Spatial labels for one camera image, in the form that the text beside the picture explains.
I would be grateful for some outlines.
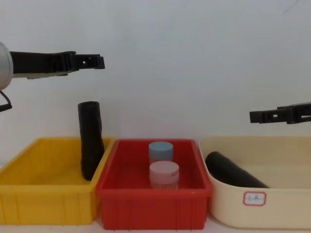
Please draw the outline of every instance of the white wall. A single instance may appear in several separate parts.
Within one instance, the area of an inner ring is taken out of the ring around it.
[[[311,100],[311,1],[2,0],[12,51],[100,53],[106,70],[13,80],[0,163],[37,137],[79,135],[77,104],[101,103],[104,135],[311,134],[250,124],[249,111]]]

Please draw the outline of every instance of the robotic arm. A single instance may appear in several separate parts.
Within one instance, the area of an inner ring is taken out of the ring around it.
[[[251,123],[286,122],[297,124],[311,121],[311,102],[277,107],[275,110],[249,113]]]
[[[0,94],[8,101],[0,105],[0,112],[12,108],[10,100],[2,92],[12,78],[38,79],[66,76],[80,69],[105,69],[99,54],[78,55],[74,51],[60,53],[10,52],[0,42]]]

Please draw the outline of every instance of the label with red border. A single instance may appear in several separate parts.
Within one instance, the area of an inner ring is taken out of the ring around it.
[[[243,204],[248,206],[264,206],[267,194],[265,192],[245,192]]]

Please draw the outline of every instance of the black foam roller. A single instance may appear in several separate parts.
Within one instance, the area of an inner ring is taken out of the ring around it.
[[[223,183],[238,187],[269,188],[217,151],[210,153],[205,163],[210,174]]]
[[[89,101],[78,104],[81,136],[81,171],[90,181],[104,154],[102,141],[102,120],[98,102]]]

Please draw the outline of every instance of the jar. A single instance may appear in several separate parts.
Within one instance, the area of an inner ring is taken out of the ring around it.
[[[179,166],[171,161],[158,161],[150,165],[150,186],[157,189],[178,189]]]
[[[149,144],[149,164],[157,161],[173,161],[173,144],[153,142]]]

